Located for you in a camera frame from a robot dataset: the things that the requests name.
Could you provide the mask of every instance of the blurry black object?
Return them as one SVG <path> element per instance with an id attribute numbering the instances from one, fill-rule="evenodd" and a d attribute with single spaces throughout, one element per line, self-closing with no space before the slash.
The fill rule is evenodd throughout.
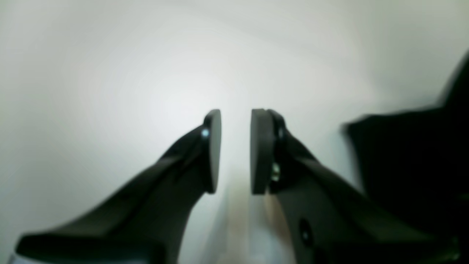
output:
<path id="1" fill-rule="evenodd" d="M 251 187 L 275 195 L 299 264 L 442 264 L 459 258 L 452 237 L 410 227 L 323 166 L 273 110 L 251 117 Z"/>
<path id="2" fill-rule="evenodd" d="M 218 180 L 221 116 L 177 140 L 104 203 L 55 230 L 21 238 L 19 256 L 56 264 L 175 264 L 192 207 Z"/>
<path id="3" fill-rule="evenodd" d="M 348 125 L 368 197 L 409 225 L 457 235 L 469 263 L 469 56 L 440 108 Z"/>

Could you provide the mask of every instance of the black bracket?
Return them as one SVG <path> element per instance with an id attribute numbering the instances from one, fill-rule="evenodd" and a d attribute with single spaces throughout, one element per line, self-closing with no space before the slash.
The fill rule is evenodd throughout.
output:
<path id="1" fill-rule="evenodd" d="M 23 236 L 21 257 L 57 264 L 175 264 L 192 207 L 218 181 L 221 115 L 177 140 L 95 209 L 60 228 Z"/>
<path id="2" fill-rule="evenodd" d="M 376 206 L 323 166 L 273 110 L 251 119 L 253 194 L 280 202 L 297 263 L 453 263 L 457 240 L 423 233 Z"/>

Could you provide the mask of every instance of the screw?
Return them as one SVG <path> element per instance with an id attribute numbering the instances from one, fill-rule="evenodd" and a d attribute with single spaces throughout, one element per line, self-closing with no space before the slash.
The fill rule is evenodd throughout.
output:
<path id="1" fill-rule="evenodd" d="M 206 138 L 210 135 L 210 131 L 208 129 L 203 129 L 202 130 L 202 137 Z"/>
<path id="2" fill-rule="evenodd" d="M 272 180 L 273 181 L 280 180 L 280 165 L 275 162 L 272 164 Z"/>

